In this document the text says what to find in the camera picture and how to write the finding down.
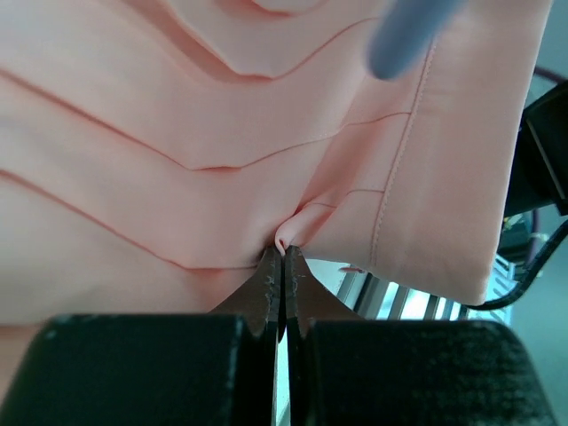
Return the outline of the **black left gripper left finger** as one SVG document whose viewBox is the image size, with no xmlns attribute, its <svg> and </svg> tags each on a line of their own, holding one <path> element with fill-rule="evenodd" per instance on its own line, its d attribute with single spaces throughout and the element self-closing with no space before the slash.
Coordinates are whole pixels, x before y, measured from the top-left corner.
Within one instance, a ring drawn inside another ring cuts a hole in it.
<svg viewBox="0 0 568 426">
<path fill-rule="evenodd" d="M 4 425 L 272 425 L 282 262 L 206 314 L 74 314 L 28 346 Z"/>
</svg>

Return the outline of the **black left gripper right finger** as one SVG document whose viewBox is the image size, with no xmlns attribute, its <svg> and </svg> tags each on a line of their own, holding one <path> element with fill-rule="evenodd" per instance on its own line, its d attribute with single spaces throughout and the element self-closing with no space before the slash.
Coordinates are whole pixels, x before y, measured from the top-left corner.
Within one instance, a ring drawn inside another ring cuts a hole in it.
<svg viewBox="0 0 568 426">
<path fill-rule="evenodd" d="M 517 336 L 490 320 L 363 319 L 283 259 L 294 425 L 553 425 Z"/>
</svg>

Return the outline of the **pink skirt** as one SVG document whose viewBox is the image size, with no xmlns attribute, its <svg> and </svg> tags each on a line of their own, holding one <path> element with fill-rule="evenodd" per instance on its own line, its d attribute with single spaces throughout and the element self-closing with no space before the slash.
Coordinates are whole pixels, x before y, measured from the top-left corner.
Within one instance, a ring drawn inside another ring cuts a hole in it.
<svg viewBox="0 0 568 426">
<path fill-rule="evenodd" d="M 551 4 L 468 1 L 401 77 L 395 1 L 4 1 L 1 392 L 74 314 L 206 314 L 279 251 L 484 302 Z"/>
</svg>

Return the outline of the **purple clothes hanger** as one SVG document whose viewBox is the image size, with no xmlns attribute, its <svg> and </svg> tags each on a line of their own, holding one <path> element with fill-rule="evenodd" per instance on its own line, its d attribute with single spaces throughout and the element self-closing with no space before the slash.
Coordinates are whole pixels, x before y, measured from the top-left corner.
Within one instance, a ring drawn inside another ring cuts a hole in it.
<svg viewBox="0 0 568 426">
<path fill-rule="evenodd" d="M 458 0 L 395 1 L 368 45 L 371 75 L 379 80 L 403 75 L 462 5 Z"/>
</svg>

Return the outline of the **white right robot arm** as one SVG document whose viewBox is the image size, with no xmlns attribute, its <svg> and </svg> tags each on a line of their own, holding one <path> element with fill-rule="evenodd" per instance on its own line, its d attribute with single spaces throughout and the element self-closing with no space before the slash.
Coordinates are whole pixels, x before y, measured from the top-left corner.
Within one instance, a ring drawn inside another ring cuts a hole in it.
<svg viewBox="0 0 568 426">
<path fill-rule="evenodd" d="M 567 215 L 567 83 L 527 106 L 522 114 L 504 215 L 554 205 Z"/>
</svg>

